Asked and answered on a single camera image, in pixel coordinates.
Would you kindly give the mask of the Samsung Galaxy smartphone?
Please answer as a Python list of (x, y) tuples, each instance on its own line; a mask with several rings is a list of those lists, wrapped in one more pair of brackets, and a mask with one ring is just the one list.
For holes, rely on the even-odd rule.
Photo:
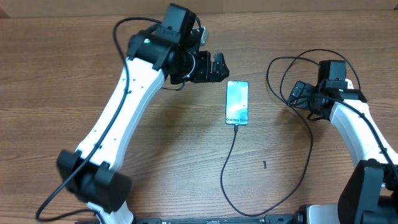
[(226, 85), (225, 123), (248, 125), (249, 84), (244, 81), (228, 81)]

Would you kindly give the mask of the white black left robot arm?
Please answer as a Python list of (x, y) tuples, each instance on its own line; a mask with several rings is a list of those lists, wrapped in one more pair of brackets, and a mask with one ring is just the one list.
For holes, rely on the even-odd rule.
[(60, 188), (85, 203), (96, 223), (134, 221), (126, 203), (132, 181), (120, 168), (139, 120), (164, 83), (179, 91), (186, 82), (214, 83), (229, 76), (223, 54), (201, 49), (207, 37), (194, 12), (172, 3), (162, 21), (153, 19), (120, 51), (123, 69), (102, 114), (74, 152), (63, 150), (57, 158)]

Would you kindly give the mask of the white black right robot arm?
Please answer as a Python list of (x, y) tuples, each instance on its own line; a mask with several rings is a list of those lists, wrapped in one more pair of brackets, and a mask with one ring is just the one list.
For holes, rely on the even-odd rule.
[(371, 117), (361, 90), (346, 77), (346, 63), (319, 63), (317, 85), (297, 82), (289, 106), (328, 120), (349, 150), (354, 171), (338, 202), (307, 205), (299, 223), (397, 223), (397, 153)]

